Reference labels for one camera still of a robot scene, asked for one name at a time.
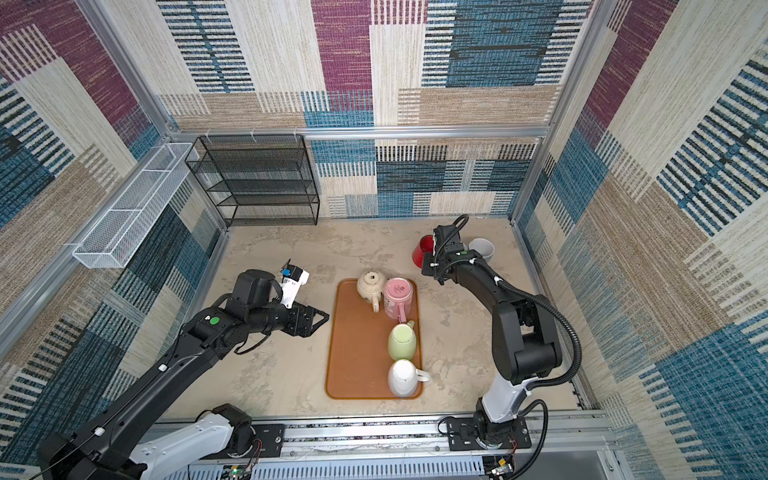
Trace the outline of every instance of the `orange tray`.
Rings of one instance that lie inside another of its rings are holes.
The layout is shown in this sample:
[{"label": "orange tray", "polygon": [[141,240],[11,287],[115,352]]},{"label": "orange tray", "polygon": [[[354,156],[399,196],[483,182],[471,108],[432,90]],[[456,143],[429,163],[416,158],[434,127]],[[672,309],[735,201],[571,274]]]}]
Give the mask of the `orange tray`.
[{"label": "orange tray", "polygon": [[[417,369],[422,368],[422,340],[419,325],[419,295],[413,286],[413,303],[408,320],[414,320],[416,354],[411,359]],[[333,307],[333,331],[328,352],[326,393],[332,399],[400,399],[389,390],[389,367],[394,360],[387,353],[387,340],[397,320],[384,313],[383,304],[378,313],[357,293],[357,279],[339,282],[336,306]],[[408,399],[422,394],[422,383]]]}]

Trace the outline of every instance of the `patterned wall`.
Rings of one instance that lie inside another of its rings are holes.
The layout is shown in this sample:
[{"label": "patterned wall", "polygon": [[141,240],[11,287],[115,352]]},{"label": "patterned wall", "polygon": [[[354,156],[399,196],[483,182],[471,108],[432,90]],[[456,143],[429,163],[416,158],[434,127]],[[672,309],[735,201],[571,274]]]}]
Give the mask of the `patterned wall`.
[{"label": "patterned wall", "polygon": [[506,215],[539,139],[307,142],[320,216]]},{"label": "patterned wall", "polygon": [[185,180],[123,270],[79,266],[0,365],[0,462],[37,464],[114,401],[174,341],[219,238]]},{"label": "patterned wall", "polygon": [[544,122],[591,0],[101,0],[182,128]]},{"label": "patterned wall", "polygon": [[72,0],[0,8],[1,313],[158,134]]},{"label": "patterned wall", "polygon": [[637,478],[768,478],[768,2],[620,0],[520,228]]}]

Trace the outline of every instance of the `green mug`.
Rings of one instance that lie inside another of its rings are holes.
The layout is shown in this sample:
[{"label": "green mug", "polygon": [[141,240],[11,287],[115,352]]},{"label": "green mug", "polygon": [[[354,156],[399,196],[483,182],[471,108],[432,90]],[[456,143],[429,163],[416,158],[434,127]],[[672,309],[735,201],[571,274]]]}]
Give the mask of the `green mug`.
[{"label": "green mug", "polygon": [[389,333],[387,351],[393,360],[410,360],[416,354],[415,322],[400,323]]}]

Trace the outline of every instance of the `black wire rack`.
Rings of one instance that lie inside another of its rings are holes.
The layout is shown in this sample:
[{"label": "black wire rack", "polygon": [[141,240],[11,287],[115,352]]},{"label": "black wire rack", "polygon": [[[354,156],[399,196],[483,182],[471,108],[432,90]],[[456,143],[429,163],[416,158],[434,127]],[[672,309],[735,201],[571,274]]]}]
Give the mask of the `black wire rack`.
[{"label": "black wire rack", "polygon": [[317,225],[320,200],[301,135],[199,137],[187,166],[228,227]]}]

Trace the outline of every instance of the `white mesh basket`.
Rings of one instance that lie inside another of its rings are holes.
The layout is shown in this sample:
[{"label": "white mesh basket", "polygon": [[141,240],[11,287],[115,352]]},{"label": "white mesh basket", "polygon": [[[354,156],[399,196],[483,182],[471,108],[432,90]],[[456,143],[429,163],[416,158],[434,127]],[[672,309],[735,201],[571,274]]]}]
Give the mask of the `white mesh basket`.
[{"label": "white mesh basket", "polygon": [[165,144],[80,242],[73,256],[87,268],[125,268],[198,159],[192,144]]}]

